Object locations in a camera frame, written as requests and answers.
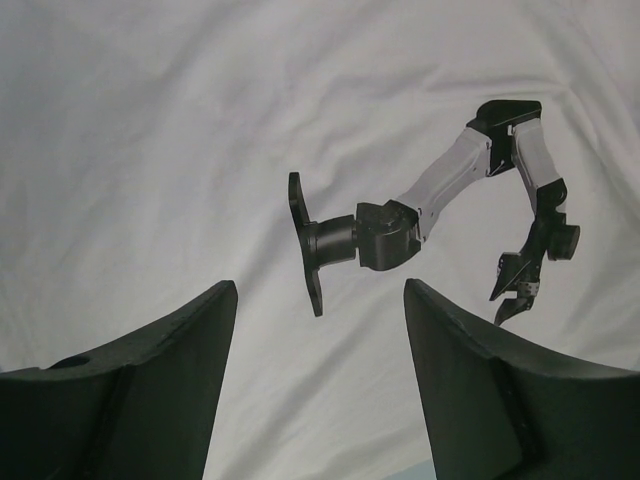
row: white cloth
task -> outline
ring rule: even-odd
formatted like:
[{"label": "white cloth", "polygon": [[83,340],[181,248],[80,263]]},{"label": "white cloth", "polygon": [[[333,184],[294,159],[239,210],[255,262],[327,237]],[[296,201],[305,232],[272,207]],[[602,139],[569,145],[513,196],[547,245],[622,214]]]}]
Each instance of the white cloth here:
[{"label": "white cloth", "polygon": [[420,278],[492,318],[532,219],[517,172],[443,212],[411,262],[321,271],[287,204],[404,192],[493,98],[537,99],[582,226],[506,328],[639,368],[640,3],[4,0],[0,366],[48,366],[222,279],[240,295],[205,478],[379,479],[429,458],[402,305]]}]

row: white fabric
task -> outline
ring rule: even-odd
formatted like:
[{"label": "white fabric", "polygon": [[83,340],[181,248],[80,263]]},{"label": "white fabric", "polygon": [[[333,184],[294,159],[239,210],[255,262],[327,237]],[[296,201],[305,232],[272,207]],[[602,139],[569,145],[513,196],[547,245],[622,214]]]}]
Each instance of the white fabric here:
[{"label": "white fabric", "polygon": [[3,0],[0,366],[112,340],[222,279],[240,294],[207,479],[379,479],[429,457],[408,277],[493,317],[531,221],[516,171],[443,212],[411,262],[321,271],[312,315],[287,205],[406,191],[493,98],[538,99],[571,262],[506,328],[639,368],[635,0]]}]

